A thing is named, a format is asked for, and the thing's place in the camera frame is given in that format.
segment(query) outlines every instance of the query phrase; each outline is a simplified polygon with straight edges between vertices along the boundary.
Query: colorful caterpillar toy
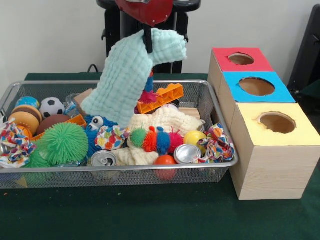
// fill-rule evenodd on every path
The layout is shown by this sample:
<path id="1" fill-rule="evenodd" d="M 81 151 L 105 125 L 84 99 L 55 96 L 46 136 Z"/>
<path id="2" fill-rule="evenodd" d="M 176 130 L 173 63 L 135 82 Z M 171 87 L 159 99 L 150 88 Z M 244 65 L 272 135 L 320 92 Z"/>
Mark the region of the colorful caterpillar toy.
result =
<path id="1" fill-rule="evenodd" d="M 130 135 L 132 144 L 137 148 L 143 148 L 147 153 L 158 152 L 160 156 L 173 154 L 177 147 L 184 144 L 184 138 L 179 131 L 174 132 L 172 128 L 172 132 L 167 133 L 160 126 L 156 129 L 150 126 L 147 132 L 142 127 L 136 128 Z"/>

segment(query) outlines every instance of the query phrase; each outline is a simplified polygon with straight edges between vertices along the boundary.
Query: yellow ball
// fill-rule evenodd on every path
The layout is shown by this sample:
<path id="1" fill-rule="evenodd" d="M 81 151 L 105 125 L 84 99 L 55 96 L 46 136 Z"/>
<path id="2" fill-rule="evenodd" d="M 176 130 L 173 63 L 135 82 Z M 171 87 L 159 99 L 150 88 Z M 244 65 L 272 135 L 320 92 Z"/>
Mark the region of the yellow ball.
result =
<path id="1" fill-rule="evenodd" d="M 201 131 L 190 131 L 184 136 L 183 143 L 195 145 L 201 150 L 202 154 L 205 154 L 207 150 L 203 146 L 198 145 L 198 142 L 206 137 Z"/>

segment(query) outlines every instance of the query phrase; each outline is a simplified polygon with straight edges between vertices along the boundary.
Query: wooden box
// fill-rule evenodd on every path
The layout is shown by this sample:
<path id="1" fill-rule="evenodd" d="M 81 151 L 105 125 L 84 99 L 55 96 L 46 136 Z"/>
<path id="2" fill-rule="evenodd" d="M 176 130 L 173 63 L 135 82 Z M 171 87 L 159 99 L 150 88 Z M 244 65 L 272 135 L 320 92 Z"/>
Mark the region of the wooden box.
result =
<path id="1" fill-rule="evenodd" d="M 300 199 L 320 158 L 320 136 L 298 103 L 237 103 L 230 168 L 240 200 Z"/>
<path id="2" fill-rule="evenodd" d="M 208 82 L 219 95 L 223 72 L 273 72 L 273 68 L 259 48 L 213 48 Z"/>
<path id="3" fill-rule="evenodd" d="M 287 87 L 273 72 L 224 72 L 218 100 L 230 129 L 236 102 L 238 103 L 295 103 Z"/>

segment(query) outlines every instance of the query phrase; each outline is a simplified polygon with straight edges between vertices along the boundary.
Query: metal basket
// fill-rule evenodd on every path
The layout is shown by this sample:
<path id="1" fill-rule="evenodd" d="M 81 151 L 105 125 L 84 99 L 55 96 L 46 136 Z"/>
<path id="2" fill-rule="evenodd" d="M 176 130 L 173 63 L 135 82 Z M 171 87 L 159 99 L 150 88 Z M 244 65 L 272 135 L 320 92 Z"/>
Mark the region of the metal basket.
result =
<path id="1" fill-rule="evenodd" d="M 18 99 L 32 96 L 42 101 L 48 97 L 64 100 L 66 96 L 96 88 L 98 81 L 23 81 L 9 86 L 0 100 L 0 109 L 10 116 Z M 154 88 L 166 88 L 169 84 L 183 85 L 184 97 L 180 106 L 197 108 L 208 130 L 214 123 L 221 123 L 230 136 L 220 110 L 217 97 L 203 80 L 160 80 Z M 51 167 L 51 168 L 3 168 L 0 169 L 0 189 L 64 188 L 89 186 L 218 183 L 228 168 L 238 162 L 238 154 L 232 161 L 213 164 L 177 164 L 146 166 L 105 167 Z"/>

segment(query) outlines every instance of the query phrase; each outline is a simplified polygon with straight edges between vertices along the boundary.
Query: orange lego brick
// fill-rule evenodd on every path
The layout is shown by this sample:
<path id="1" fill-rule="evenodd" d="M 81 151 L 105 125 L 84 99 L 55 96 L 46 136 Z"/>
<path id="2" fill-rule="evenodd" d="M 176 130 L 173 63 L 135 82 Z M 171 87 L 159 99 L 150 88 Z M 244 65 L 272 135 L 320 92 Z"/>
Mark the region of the orange lego brick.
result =
<path id="1" fill-rule="evenodd" d="M 87 122 L 85 121 L 84 117 L 81 114 L 71 118 L 70 120 L 66 121 L 66 123 L 77 124 L 77 125 L 84 127 L 84 128 L 87 127 Z M 38 136 L 31 138 L 31 141 L 37 141 L 37 140 L 41 139 L 44 136 L 44 134 L 45 134 L 45 132 L 39 134 Z"/>
<path id="2" fill-rule="evenodd" d="M 180 83 L 171 83 L 167 88 L 159 88 L 158 91 L 156 91 L 156 94 L 158 94 L 156 97 L 156 102 L 149 104 L 138 102 L 137 108 L 139 113 L 147 114 L 154 109 L 171 103 L 176 99 L 182 98 L 184 96 L 184 86 L 182 86 Z"/>

